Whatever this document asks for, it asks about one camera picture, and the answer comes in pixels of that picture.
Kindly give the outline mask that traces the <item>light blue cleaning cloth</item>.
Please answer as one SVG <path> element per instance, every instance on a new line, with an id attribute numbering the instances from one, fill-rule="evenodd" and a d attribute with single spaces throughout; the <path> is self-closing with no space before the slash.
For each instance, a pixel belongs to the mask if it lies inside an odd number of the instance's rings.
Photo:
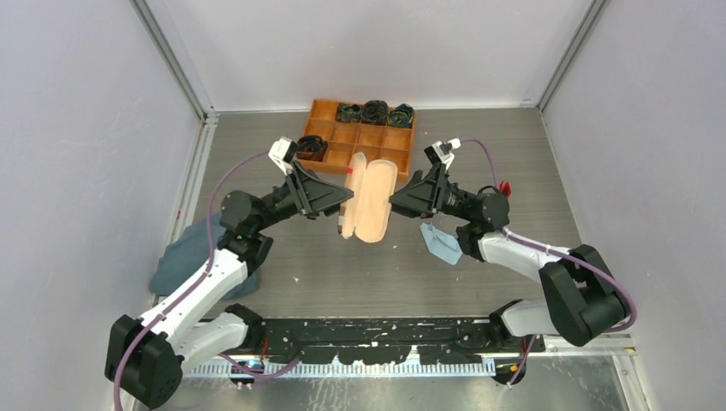
<path id="1" fill-rule="evenodd" d="M 437 229 L 431 223 L 422 223 L 420 232 L 429 253 L 449 265 L 456 265 L 459 262 L 463 252 L 454 236 Z"/>

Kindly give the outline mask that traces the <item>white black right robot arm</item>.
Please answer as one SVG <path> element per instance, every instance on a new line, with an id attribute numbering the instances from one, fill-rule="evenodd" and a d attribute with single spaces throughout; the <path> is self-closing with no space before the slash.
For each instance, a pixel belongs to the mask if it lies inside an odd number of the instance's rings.
<path id="1" fill-rule="evenodd" d="M 556 335 L 582 347 L 610 332 L 625 331 L 637 319 L 633 297 L 612 276 L 598 250 L 582 244 L 555 247 L 517 235 L 510 229 L 509 197 L 503 184 L 472 193 L 449 180 L 442 164 L 417 171 L 390 196 L 392 210 L 406 217 L 441 212 L 458 217 L 461 252 L 530 278 L 543 292 L 541 301 L 514 301 L 497 312 L 489 328 L 491 345 L 510 351 L 524 336 Z"/>

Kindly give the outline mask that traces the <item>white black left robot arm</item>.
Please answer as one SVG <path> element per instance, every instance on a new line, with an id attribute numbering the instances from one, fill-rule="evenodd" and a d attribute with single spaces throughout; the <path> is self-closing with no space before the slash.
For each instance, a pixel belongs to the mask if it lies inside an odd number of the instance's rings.
<path id="1" fill-rule="evenodd" d="M 339 210 L 353 190 L 319 179 L 300 162 L 283 167 L 284 183 L 263 197 L 241 190 L 226 194 L 221 203 L 220 237 L 206 228 L 208 258 L 164 301 L 138 318 L 127 314 L 110 327 L 104 367 L 113 384 L 114 408 L 121 410 L 122 393 L 148 408 L 165 404 L 184 372 L 223 351 L 236 348 L 253 354 L 263 333 L 251 314 L 237 309 L 194 333 L 193 328 L 217 301 L 242 284 L 264 263 L 273 240 L 262 230 L 295 215 L 316 218 Z M 191 342 L 192 336 L 197 342 Z"/>

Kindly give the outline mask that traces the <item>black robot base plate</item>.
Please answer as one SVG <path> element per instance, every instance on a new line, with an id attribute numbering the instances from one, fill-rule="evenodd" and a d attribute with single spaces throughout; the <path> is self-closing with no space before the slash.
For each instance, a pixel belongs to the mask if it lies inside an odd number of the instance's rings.
<path id="1" fill-rule="evenodd" d="M 228 355 L 264 356 L 278 364 L 338 360 L 369 365 L 401 364 L 417 354 L 424 365 L 473 364 L 486 354 L 517 356 L 528 345 L 487 317 L 279 318 L 263 319 Z"/>

